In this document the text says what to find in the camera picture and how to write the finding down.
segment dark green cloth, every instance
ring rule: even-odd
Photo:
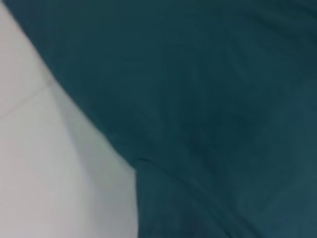
[[[317,237],[317,0],[4,2],[136,169],[139,238]]]

